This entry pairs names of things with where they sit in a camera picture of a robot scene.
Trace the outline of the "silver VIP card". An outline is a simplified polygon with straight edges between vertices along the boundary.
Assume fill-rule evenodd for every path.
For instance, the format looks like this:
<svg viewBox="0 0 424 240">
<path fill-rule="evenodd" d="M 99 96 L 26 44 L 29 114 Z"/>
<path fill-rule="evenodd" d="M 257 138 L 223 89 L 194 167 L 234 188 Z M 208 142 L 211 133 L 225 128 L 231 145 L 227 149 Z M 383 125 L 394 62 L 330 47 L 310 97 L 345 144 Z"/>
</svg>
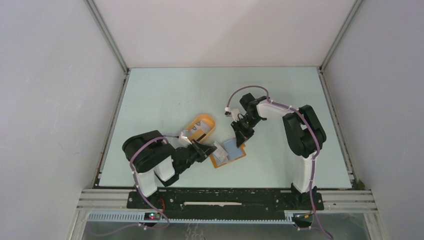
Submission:
<svg viewBox="0 0 424 240">
<path fill-rule="evenodd" d="M 213 145 L 216 147 L 216 150 L 212 153 L 216 164 L 219 165 L 228 162 L 229 153 L 218 142 L 215 141 Z"/>
</svg>

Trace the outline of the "orange leather card holder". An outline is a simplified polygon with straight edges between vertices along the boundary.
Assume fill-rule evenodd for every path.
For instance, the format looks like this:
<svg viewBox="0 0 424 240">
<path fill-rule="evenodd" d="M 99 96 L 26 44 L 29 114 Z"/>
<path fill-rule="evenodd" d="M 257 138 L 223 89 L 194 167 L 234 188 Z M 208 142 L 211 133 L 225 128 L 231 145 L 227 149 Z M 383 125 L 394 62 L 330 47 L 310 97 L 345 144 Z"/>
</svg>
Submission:
<svg viewBox="0 0 424 240">
<path fill-rule="evenodd" d="M 240 158 L 245 157 L 247 154 L 244 150 L 245 145 L 243 144 L 240 148 L 237 148 L 236 146 L 236 138 L 231 138 L 229 140 L 226 140 L 224 142 L 219 143 L 227 152 L 228 152 L 228 161 L 223 164 L 217 164 L 215 162 L 213 154 L 210 156 L 211 162 L 214 166 L 214 168 L 222 167 L 226 164 L 229 164 L 231 162 L 234 162 Z"/>
</svg>

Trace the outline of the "gold card with black stripe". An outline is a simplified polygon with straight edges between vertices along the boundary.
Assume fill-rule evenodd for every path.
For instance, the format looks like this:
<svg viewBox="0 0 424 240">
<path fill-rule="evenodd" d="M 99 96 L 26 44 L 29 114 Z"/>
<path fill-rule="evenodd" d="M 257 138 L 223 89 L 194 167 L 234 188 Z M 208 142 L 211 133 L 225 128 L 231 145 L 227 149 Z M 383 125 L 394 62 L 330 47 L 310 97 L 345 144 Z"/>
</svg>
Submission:
<svg viewBox="0 0 424 240">
<path fill-rule="evenodd" d="M 212 130 L 212 128 L 203 120 L 195 123 L 189 130 L 190 137 L 200 142 L 206 135 Z"/>
</svg>

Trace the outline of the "beige oval plastic tray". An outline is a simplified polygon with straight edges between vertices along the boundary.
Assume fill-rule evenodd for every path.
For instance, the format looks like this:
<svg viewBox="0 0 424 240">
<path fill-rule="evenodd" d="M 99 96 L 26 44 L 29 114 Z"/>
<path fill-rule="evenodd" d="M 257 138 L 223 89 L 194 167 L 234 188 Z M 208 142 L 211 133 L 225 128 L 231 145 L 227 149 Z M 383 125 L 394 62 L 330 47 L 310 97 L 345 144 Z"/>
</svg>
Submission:
<svg viewBox="0 0 424 240">
<path fill-rule="evenodd" d="M 216 121 L 208 114 L 198 115 L 187 127 L 188 139 L 199 143 L 205 142 L 215 131 Z"/>
</svg>

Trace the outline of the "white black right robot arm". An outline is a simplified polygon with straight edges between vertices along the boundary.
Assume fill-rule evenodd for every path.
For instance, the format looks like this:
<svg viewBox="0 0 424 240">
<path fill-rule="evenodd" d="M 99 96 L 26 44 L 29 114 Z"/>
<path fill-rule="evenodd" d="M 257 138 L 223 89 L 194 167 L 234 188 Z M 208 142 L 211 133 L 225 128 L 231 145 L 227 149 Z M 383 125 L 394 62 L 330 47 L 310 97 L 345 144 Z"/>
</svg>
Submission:
<svg viewBox="0 0 424 240">
<path fill-rule="evenodd" d="M 277 119 L 283 122 L 288 146 L 301 158 L 292 183 L 297 191 L 291 194 L 290 201 L 295 208 L 304 209 L 311 202 L 308 192 L 314 188 L 316 159 L 327 140 L 314 109 L 310 105 L 296 109 L 277 103 L 268 96 L 255 98 L 251 93 L 245 94 L 239 102 L 245 114 L 237 108 L 225 107 L 225 115 L 233 119 L 231 127 L 238 148 L 254 135 L 254 127 L 260 121 Z"/>
</svg>

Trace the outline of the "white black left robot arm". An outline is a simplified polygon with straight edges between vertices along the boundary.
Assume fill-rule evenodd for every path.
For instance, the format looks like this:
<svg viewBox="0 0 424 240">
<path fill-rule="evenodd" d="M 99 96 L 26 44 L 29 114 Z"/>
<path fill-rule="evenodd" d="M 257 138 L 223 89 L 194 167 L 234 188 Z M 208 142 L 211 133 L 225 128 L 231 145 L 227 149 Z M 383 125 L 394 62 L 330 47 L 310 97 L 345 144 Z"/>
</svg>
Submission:
<svg viewBox="0 0 424 240">
<path fill-rule="evenodd" d="M 215 145 L 189 139 L 187 130 L 175 138 L 180 147 L 175 148 L 167 136 L 153 130 L 132 136 L 122 145 L 135 187 L 141 192 L 138 201 L 145 208 L 153 208 L 158 202 L 156 179 L 165 187 L 171 186 L 183 172 L 195 163 L 202 163 L 217 150 Z"/>
</svg>

